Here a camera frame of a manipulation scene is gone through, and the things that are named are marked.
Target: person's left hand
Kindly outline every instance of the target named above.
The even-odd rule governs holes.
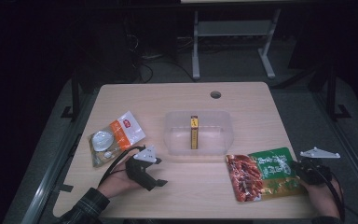
[[[123,162],[115,167],[112,174],[108,176],[104,182],[97,188],[106,198],[113,198],[119,194],[130,190],[139,189],[141,186],[135,181],[129,179],[127,176],[126,161],[130,157],[126,158]]]

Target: yellow box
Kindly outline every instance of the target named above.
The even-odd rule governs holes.
[[[199,117],[191,116],[191,149],[199,148]]]

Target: wooden table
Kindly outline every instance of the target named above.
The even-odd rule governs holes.
[[[211,97],[220,91],[221,97]],[[180,83],[106,85],[100,90],[79,142],[61,191],[54,215],[61,216],[90,188],[96,188],[109,164],[93,168],[87,137],[127,111],[146,133],[138,145],[154,145],[161,164],[147,172],[169,182],[151,191],[137,189],[120,195],[103,211],[102,217],[117,218],[306,218],[315,215],[306,195],[256,203],[238,203],[228,176],[224,156],[189,158],[171,156],[164,144],[167,112],[216,109],[230,113],[234,142],[227,154],[288,147],[295,158],[281,118],[262,82]]]

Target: clear plastic container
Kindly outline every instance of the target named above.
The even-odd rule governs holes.
[[[191,116],[199,118],[197,149],[191,149]],[[164,142],[171,155],[226,155],[233,140],[231,118],[226,111],[173,111],[166,115]]]

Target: person's right hand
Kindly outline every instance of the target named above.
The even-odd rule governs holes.
[[[320,216],[340,218],[336,201],[327,185],[309,185],[303,180],[300,180],[300,184],[307,189],[310,196],[310,202],[316,208]],[[339,188],[336,179],[333,178],[331,184],[336,189],[338,196],[341,197],[342,189]]]

